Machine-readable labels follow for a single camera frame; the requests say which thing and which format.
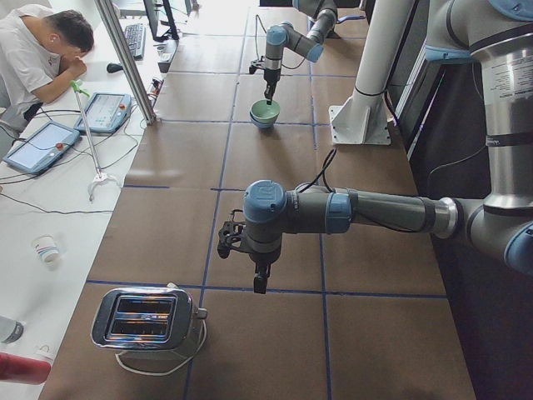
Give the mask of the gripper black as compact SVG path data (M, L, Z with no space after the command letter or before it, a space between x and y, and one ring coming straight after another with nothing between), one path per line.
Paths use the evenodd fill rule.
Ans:
M273 96L276 91L277 82L280 80L280 70L266 68L263 73L264 80L266 81L266 89L264 91L264 97L267 105L272 105Z
M271 265L280 257L280 248L270 252L252 252L250 259L255 263L255 276L253 278L253 292L265 294L270 277Z

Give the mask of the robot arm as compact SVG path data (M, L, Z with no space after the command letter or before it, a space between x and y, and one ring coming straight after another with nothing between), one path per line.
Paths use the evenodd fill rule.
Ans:
M285 48L316 61L331 30L335 6L293 1L316 25L305 36L290 23L267 32L265 100L273 105ZM375 125L378 100L400 45L407 15L392 22L386 1L376 1L361 69L353 94L330 107L333 144L378 144L385 133ZM245 191L245 222L231 235L219 233L218 253L248 253L255 263L253 291L264 294L271 265L279 258L283 233L345 233L351 223L377 225L403 233L433 233L460 239L507 267L532 275L532 1L430 1L425 56L429 62L481 66L491 190L482 199L432 200L352 188L302 183L286 191L272 180L259 180Z
M292 1L292 6L314 19L307 34L298 32L289 22L272 25L266 31L263 57L263 78L266 81L264 97L272 104L276 85L281 77L282 59L287 48L305 60L315 63L322 54L323 43L337 21L337 6L331 0Z

